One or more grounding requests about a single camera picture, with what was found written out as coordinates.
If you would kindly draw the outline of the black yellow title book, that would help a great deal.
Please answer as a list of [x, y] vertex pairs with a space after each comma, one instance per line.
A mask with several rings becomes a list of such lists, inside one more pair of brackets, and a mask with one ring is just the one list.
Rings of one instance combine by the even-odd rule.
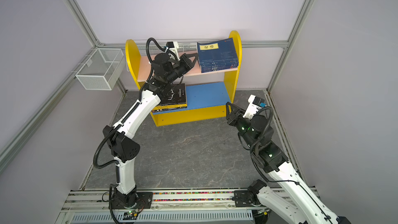
[[171, 90], [161, 99], [159, 105], [173, 105], [187, 103], [186, 85], [172, 85]]

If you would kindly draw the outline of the black wolf eye book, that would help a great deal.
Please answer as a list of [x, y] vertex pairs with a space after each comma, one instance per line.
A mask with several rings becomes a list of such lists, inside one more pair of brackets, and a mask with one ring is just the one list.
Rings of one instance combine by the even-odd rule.
[[153, 114], [165, 114], [165, 113], [174, 113], [174, 112], [180, 112], [180, 111], [185, 111], [186, 108], [174, 108], [174, 109], [162, 109], [162, 110], [153, 110]]

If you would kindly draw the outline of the navy book large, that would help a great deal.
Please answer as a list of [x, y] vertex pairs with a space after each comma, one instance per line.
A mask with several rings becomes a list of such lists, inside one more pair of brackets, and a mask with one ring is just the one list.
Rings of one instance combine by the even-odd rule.
[[201, 65], [202, 73], [209, 73], [213, 71], [221, 71], [225, 69], [233, 69], [237, 68], [238, 64], [210, 64], [210, 65]]

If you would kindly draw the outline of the yellow cartoon boy book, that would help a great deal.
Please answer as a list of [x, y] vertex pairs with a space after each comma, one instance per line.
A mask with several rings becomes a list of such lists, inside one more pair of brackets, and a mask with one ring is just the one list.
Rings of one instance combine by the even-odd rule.
[[153, 111], [159, 112], [159, 111], [171, 111], [171, 110], [176, 110], [180, 108], [187, 108], [188, 104], [173, 104], [173, 105], [158, 105], [156, 106]]

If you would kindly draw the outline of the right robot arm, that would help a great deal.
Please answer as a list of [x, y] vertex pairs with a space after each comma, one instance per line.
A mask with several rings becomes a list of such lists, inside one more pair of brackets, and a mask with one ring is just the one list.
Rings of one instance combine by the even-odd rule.
[[348, 224], [347, 217], [331, 211], [307, 186], [288, 156], [272, 141], [273, 109], [255, 97], [246, 110], [226, 103], [228, 125], [249, 152], [262, 177], [248, 191], [252, 203], [264, 205], [290, 224]]

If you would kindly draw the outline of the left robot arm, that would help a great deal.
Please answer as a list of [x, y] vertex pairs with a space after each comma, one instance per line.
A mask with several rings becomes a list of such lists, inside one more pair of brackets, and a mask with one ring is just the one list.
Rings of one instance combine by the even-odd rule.
[[167, 53], [156, 55], [151, 61], [152, 76], [140, 88], [136, 102], [113, 126], [103, 129], [104, 139], [94, 153], [93, 166], [102, 169], [115, 165], [117, 182], [110, 185], [109, 195], [124, 208], [134, 208], [139, 201], [134, 162], [141, 147], [133, 138], [145, 118], [170, 92], [173, 82], [193, 69], [198, 57], [197, 53], [183, 54], [175, 60]]

